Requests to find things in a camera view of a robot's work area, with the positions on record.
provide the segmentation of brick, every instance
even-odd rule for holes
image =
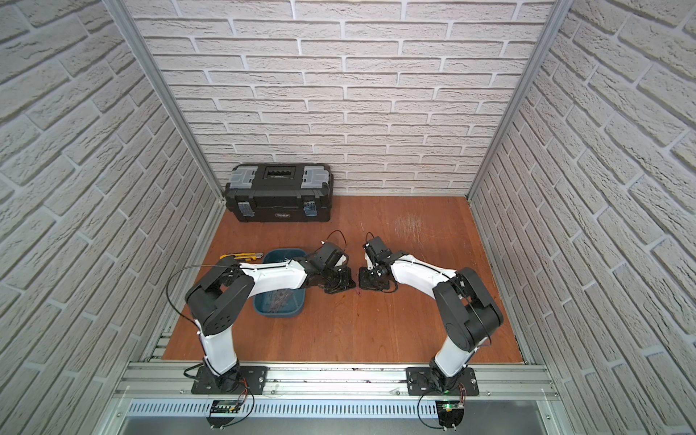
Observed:
[[[557,141],[551,141],[547,150],[556,164],[558,164],[563,175],[575,188],[575,192],[582,198],[590,213],[597,213],[604,206],[604,199],[602,199],[601,194],[592,185],[585,173],[578,171],[575,163]]]
[[[5,82],[87,36],[76,17],[51,24],[0,48],[0,82]]]
[[[115,49],[106,54],[104,59],[106,59],[106,63],[109,64],[116,74],[120,74],[121,71],[135,61],[133,52],[131,52],[126,42],[116,46]]]
[[[662,272],[662,269],[655,263],[652,257],[636,244],[633,236],[627,233],[627,228],[619,225],[618,216],[611,209],[607,209],[599,217],[599,223],[606,230],[614,243],[618,245],[635,271],[652,290],[652,292],[646,292],[646,289],[643,288],[642,285],[637,284],[635,278],[631,278],[630,280],[636,284],[629,283],[630,281],[628,281],[628,279],[632,274],[627,270],[627,266],[624,265],[620,267],[619,269],[623,269],[622,271],[615,271],[619,281],[625,283],[624,289],[632,293],[634,298],[639,298],[639,302],[636,304],[638,309],[642,310],[644,314],[646,314],[646,310],[649,312],[649,315],[646,316],[646,320],[648,322],[654,322],[655,317],[657,317],[657,322],[663,322],[660,318],[662,318],[664,314],[656,305],[656,301],[654,301],[654,297],[656,296],[660,299],[667,311],[672,314],[674,320],[681,328],[687,331],[687,333],[693,330],[695,323],[693,305],[691,305],[686,295],[679,289],[679,286]],[[660,337],[663,342],[667,339],[665,345],[667,345],[667,348],[672,350],[675,355],[679,353],[678,348],[683,347],[681,344],[681,337],[675,340],[677,337],[676,331],[658,329],[655,333],[658,334],[658,337]]]
[[[534,50],[534,45],[533,42],[509,42],[503,57],[528,58]]]
[[[693,298],[696,295],[696,262],[671,238],[655,246],[652,252]]]
[[[341,71],[342,69],[341,59],[337,57],[247,56],[246,62],[250,70]]]
[[[171,86],[170,88],[177,98],[253,98],[254,96],[248,86]]]
[[[28,26],[22,21],[12,6],[0,8],[0,42],[28,31]]]
[[[454,134],[466,135],[466,125],[398,125],[391,126],[390,134]]]
[[[302,40],[302,54],[309,56],[360,56],[363,54],[396,56],[396,41]]]
[[[122,41],[123,37],[118,27],[110,24],[61,55],[61,63],[72,76],[75,76],[89,68]]]
[[[438,72],[439,58],[354,58],[346,59],[346,71]]]
[[[509,89],[467,89],[467,88],[440,88],[435,100],[461,100],[461,101],[501,101],[507,102],[512,96]]]
[[[95,148],[102,145],[133,111],[128,101],[122,100],[104,114],[77,140],[64,149],[72,161],[81,163]]]
[[[638,173],[636,167],[626,159],[624,153],[604,135],[596,131],[590,120],[578,109],[571,110],[567,119],[569,125],[593,149],[596,156],[617,176],[619,181],[626,183]]]
[[[486,86],[490,74],[411,74],[401,73],[400,86]]]
[[[397,101],[395,105],[397,112],[475,113],[476,108],[476,102]]]
[[[258,98],[343,98],[343,88],[330,86],[258,86]]]
[[[5,164],[0,171],[18,184],[28,182],[41,171],[66,144],[78,137],[98,115],[92,106],[84,105],[66,116],[58,124],[44,133],[40,139],[24,148],[15,158]]]
[[[345,37],[357,39],[409,39],[418,35],[421,39],[445,39],[446,23],[399,23],[399,22],[347,22]]]
[[[191,40],[188,38],[156,38],[145,39],[152,54],[195,54]]]
[[[552,5],[552,3],[522,3],[517,13],[517,21],[543,23]]]
[[[236,19],[235,29],[237,36],[245,38],[335,39],[341,37],[341,26],[337,22],[270,22]]]
[[[606,131],[684,207],[691,212],[696,210],[696,177],[693,173],[665,158],[650,141],[620,116],[612,118]]]
[[[563,91],[550,79],[543,74],[539,74],[535,79],[535,85],[561,115],[568,113],[573,100],[568,98]]]
[[[313,100],[309,101],[309,109],[311,111],[389,112],[391,109],[391,102],[364,100]]]
[[[425,124],[425,113],[348,113],[348,122]]]
[[[0,98],[6,102],[0,109],[0,120],[19,113],[67,80],[65,71],[54,61],[12,80],[0,88]]]
[[[406,5],[406,19],[443,21],[510,21],[514,12],[510,3],[416,3]]]
[[[696,87],[689,81],[653,65],[640,80],[638,87],[665,106],[674,109],[678,116],[683,116],[691,122],[696,120],[696,103],[686,97],[694,95]]]
[[[259,122],[256,112],[186,112],[189,122]]]
[[[92,101],[102,113],[106,112],[130,92],[143,77],[140,65],[133,62],[119,77],[99,89],[92,97]]]
[[[216,111],[215,101],[203,98],[177,98],[177,103],[183,111]]]
[[[211,71],[213,83],[229,84],[303,84],[300,72],[229,72]]]
[[[313,144],[313,143],[345,143],[343,136],[322,136],[322,135],[305,135],[305,134],[270,134],[269,138],[272,143],[298,143],[298,144]]]
[[[143,36],[232,36],[226,19],[138,19],[136,25]]]
[[[133,99],[136,105],[140,106],[142,105],[143,102],[145,102],[150,94],[152,94],[155,90],[152,88],[150,85],[150,81],[148,80],[147,77],[144,77],[142,80],[138,82],[137,85],[131,89],[131,91],[128,93],[128,95]]]
[[[403,56],[497,57],[502,42],[404,41]]]
[[[125,143],[135,136],[135,134],[145,125],[150,119],[150,116],[159,109],[161,103],[156,94],[152,94],[128,119],[118,128],[117,135]]]
[[[672,153],[692,170],[696,170],[696,136],[692,132],[672,147]]]
[[[347,97],[351,100],[431,100],[431,88],[352,88]]]
[[[107,141],[82,166],[78,173],[65,181],[61,188],[46,201],[45,205],[57,214],[66,213],[121,151],[121,148],[119,141],[113,139]]]
[[[623,44],[614,42],[604,33],[586,24],[580,27],[574,41],[615,72],[631,81],[636,80],[649,64],[646,58],[627,49]]]
[[[343,122],[343,118],[343,113],[340,112],[264,112],[262,114],[263,122]]]
[[[693,387],[679,374],[679,369],[669,354],[654,354],[648,356],[647,359],[655,373],[671,393],[676,405],[681,408],[681,412],[686,417],[686,420],[693,426],[696,423],[696,404],[693,399]]]
[[[587,56],[580,48],[562,36],[556,37],[551,47],[551,52],[584,79],[588,78],[594,69],[594,59]]]
[[[422,145],[423,136],[366,136],[361,134],[350,134],[347,143],[377,144],[377,145]]]
[[[628,13],[607,1],[580,0],[573,3],[571,10],[607,33],[614,34]]]
[[[452,35],[450,37],[452,39],[464,40],[484,39],[536,41],[542,27],[543,24],[525,23],[454,23],[452,25]]]
[[[684,248],[694,255],[696,242],[693,218],[647,177],[640,178],[629,190],[643,206]]]
[[[313,134],[386,134],[387,129],[379,124],[312,124]]]
[[[670,33],[668,28],[629,15],[619,39],[648,53],[692,79],[696,79],[696,42],[688,36]]]
[[[551,53],[546,54],[544,62],[541,64],[541,69],[547,74],[552,75],[556,71],[556,67],[560,64],[560,61]]]
[[[302,54],[305,52],[303,41]],[[212,39],[197,38],[196,45],[204,54],[298,54],[297,41],[285,39]]]
[[[229,124],[230,133],[309,133],[302,124]]]
[[[522,59],[445,59],[446,72],[513,72],[522,73]]]
[[[170,85],[207,85],[209,83],[203,71],[162,71],[162,74]]]
[[[194,124],[194,123],[189,123],[191,126],[191,130],[195,134],[222,134],[222,133],[227,133],[227,129],[225,128],[224,124]]]
[[[375,85],[394,86],[397,84],[397,75],[388,73],[340,73],[340,72],[306,72],[305,81],[308,85],[324,86],[350,86],[350,85]]]
[[[185,17],[292,18],[289,1],[181,0],[178,3]]]
[[[648,214],[625,193],[612,175],[591,153],[586,152],[578,161],[595,187],[607,201],[626,219],[644,243],[652,242],[662,235],[662,230]]]
[[[400,3],[353,3],[348,1],[297,1],[297,19],[380,19],[399,20]]]
[[[106,10],[106,6],[99,2],[80,10],[77,13],[85,29],[90,33],[100,30],[102,27],[111,23],[111,14]]]

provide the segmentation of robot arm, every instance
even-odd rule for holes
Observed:
[[[246,300],[259,293],[318,285],[326,293],[355,287],[347,255],[326,242],[315,252],[284,262],[240,264],[233,257],[217,262],[186,294],[205,367],[215,377],[231,377],[238,366],[232,345],[232,324]]]
[[[454,387],[459,373],[491,334],[503,324],[503,314],[472,269],[443,269],[403,251],[392,253],[379,237],[366,242],[367,267],[360,269],[360,287],[384,291],[390,281],[420,290],[435,299],[448,337],[430,362],[434,389]]]

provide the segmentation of black mounting plate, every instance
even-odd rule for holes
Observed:
[[[263,394],[268,367],[264,365],[240,365],[238,373],[246,379],[249,390],[253,394]],[[219,384],[219,380],[210,372],[210,369],[202,365],[196,373],[196,379],[193,380],[191,394],[240,394],[244,387],[236,385],[231,388],[234,383],[234,379],[222,379]]]
[[[420,396],[423,393],[432,389],[429,383],[430,379],[430,367],[406,367],[406,382],[409,385],[409,395],[410,396]],[[478,382],[476,382],[476,374],[474,369],[471,367],[466,367],[459,374],[457,382],[461,383],[468,396],[478,396]],[[441,394],[445,396],[459,396],[459,389],[453,388],[447,393],[436,392],[436,394]]]

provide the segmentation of metal vent grille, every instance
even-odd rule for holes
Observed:
[[[128,415],[132,417],[207,417],[212,402],[210,399],[134,399],[128,408]]]
[[[207,417],[212,399],[133,399],[128,416]],[[418,418],[417,400],[256,399],[250,417],[283,418]],[[251,409],[246,403],[239,414]],[[229,416],[213,414],[212,417]],[[434,400],[420,403],[421,418],[437,418]]]

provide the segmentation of yellow utility knife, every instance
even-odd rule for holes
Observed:
[[[236,254],[225,254],[220,257],[220,260],[222,260],[224,257],[229,257],[231,255],[235,257],[235,260],[251,261],[258,260],[259,258],[263,257],[263,252],[240,252]]]

